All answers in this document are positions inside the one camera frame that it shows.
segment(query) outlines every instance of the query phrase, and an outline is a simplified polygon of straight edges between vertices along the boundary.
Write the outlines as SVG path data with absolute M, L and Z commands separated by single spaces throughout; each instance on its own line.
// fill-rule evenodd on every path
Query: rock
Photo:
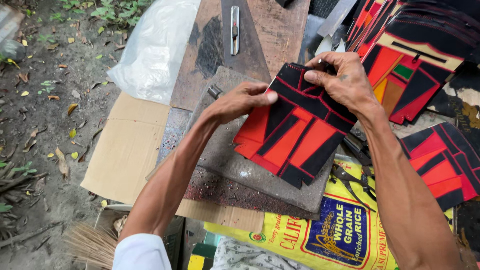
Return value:
M 14 61 L 22 60 L 26 55 L 26 48 L 22 43 L 12 39 L 5 40 L 0 48 L 0 54 Z

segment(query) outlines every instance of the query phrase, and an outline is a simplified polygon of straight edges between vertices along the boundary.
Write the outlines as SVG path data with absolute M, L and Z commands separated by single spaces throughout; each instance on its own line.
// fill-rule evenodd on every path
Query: fingernail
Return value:
M 278 94 L 275 91 L 268 92 L 266 93 L 266 95 L 267 95 L 268 102 L 270 102 L 270 104 L 275 103 L 275 101 L 278 99 Z
M 305 72 L 305 75 L 303 76 L 303 78 L 309 82 L 314 82 L 315 79 L 316 79 L 317 75 L 315 74 L 315 72 L 309 70 L 307 72 Z

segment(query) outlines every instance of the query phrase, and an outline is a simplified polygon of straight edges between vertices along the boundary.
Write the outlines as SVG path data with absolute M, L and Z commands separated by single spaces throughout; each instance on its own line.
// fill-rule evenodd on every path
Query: dirt ground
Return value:
M 87 13 L 91 13 L 93 8 L 89 8 Z M 32 57 L 25 57 L 19 62 L 20 69 L 14 65 L 7 65 L 3 76 L 0 77 L 0 89 L 6 89 L 0 91 L 1 99 L 6 101 L 0 108 L 2 110 L 0 118 L 8 118 L 7 121 L 0 123 L 0 130 L 3 131 L 0 135 L 0 144 L 3 142 L 5 145 L 0 155 L 7 155 L 18 144 L 12 157 L 16 167 L 31 161 L 30 169 L 37 169 L 37 173 L 47 172 L 48 176 L 44 193 L 40 196 L 33 196 L 32 193 L 27 195 L 27 191 L 22 189 L 26 186 L 24 184 L 15 188 L 24 194 L 21 195 L 24 198 L 21 202 L 11 203 L 2 196 L 0 202 L 13 205 L 11 213 L 18 217 L 15 224 L 18 228 L 16 234 L 34 231 L 51 222 L 59 221 L 63 224 L 26 241 L 2 247 L 0 269 L 84 269 L 84 264 L 72 262 L 72 258 L 65 255 L 66 249 L 61 241 L 61 235 L 73 221 L 93 223 L 101 208 L 103 198 L 89 195 L 87 190 L 80 187 L 80 182 L 99 137 L 92 140 L 92 136 L 103 127 L 120 90 L 113 83 L 100 84 L 90 89 L 90 92 L 87 92 L 87 89 L 94 82 L 106 82 L 108 67 L 115 65 L 108 55 L 120 59 L 122 51 L 114 51 L 117 48 L 114 42 L 120 43 L 122 35 L 112 35 L 116 28 L 107 27 L 102 20 L 91 20 L 88 14 L 64 11 L 58 0 L 44 0 L 38 3 L 32 1 L 29 9 L 35 14 L 25 18 L 21 30 L 25 36 L 36 30 L 31 40 L 26 39 L 28 42 L 26 55 Z M 55 12 L 62 13 L 63 22 L 49 20 L 50 15 Z M 88 43 L 83 44 L 81 38 L 77 36 L 75 25 L 77 20 L 80 22 L 81 35 L 91 41 L 93 48 Z M 55 33 L 52 33 L 52 26 L 56 28 Z M 101 26 L 106 27 L 105 31 L 98 34 Z M 46 46 L 51 43 L 38 40 L 39 34 L 53 35 L 52 38 L 59 44 L 58 47 L 48 50 Z M 75 42 L 69 43 L 69 37 L 75 38 Z M 59 68 L 59 64 L 65 64 L 68 68 Z M 28 73 L 29 81 L 27 83 L 21 81 L 15 87 L 18 73 Z M 47 98 L 49 94 L 46 92 L 37 93 L 44 88 L 41 85 L 44 81 L 56 81 L 52 83 L 55 88 L 50 95 L 58 96 L 59 100 L 49 100 Z M 73 90 L 80 93 L 81 99 L 72 95 Z M 21 96 L 24 91 L 28 91 L 29 94 Z M 68 107 L 72 103 L 78 103 L 78 107 L 67 116 Z M 26 119 L 19 112 L 22 107 L 28 110 L 25 113 Z M 86 124 L 79 129 L 79 125 L 84 121 Z M 27 153 L 23 153 L 24 144 L 36 127 L 40 130 L 45 127 L 47 129 L 39 133 L 36 136 L 36 144 Z M 76 128 L 77 135 L 69 138 L 69 132 L 73 128 Z M 91 140 L 93 147 L 85 155 L 85 161 L 78 162 L 78 158 L 74 160 L 71 153 L 78 152 L 80 157 L 85 153 L 86 146 Z M 70 167 L 70 177 L 67 180 L 63 180 L 59 171 L 57 157 L 48 157 L 48 154 L 54 153 L 57 147 L 65 154 Z M 27 182 L 32 184 L 29 189 L 34 189 L 35 183 L 36 180 Z M 40 200 L 30 206 L 39 197 Z M 43 198 L 46 199 L 48 211 Z M 33 251 L 46 235 L 51 236 L 49 240 L 38 250 Z

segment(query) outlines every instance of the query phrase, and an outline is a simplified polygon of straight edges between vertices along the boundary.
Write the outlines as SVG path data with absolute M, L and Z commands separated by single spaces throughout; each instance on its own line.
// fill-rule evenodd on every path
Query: forearm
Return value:
M 163 235 L 183 198 L 195 165 L 217 127 L 218 121 L 208 111 L 200 116 L 138 195 L 119 241 L 136 233 Z
M 372 155 L 378 211 L 401 269 L 459 269 L 460 257 L 444 215 L 410 165 L 383 108 L 358 114 Z

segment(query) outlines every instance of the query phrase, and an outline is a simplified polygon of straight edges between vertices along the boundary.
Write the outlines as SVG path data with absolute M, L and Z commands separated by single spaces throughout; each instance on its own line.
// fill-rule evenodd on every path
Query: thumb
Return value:
M 318 71 L 318 70 L 309 70 L 305 72 L 305 75 L 303 76 L 305 81 L 318 85 L 318 86 L 325 86 L 327 81 L 334 79 L 330 74 L 327 74 L 326 72 Z
M 278 99 L 278 94 L 275 91 L 268 91 L 262 95 L 249 96 L 252 107 L 262 107 L 273 104 Z

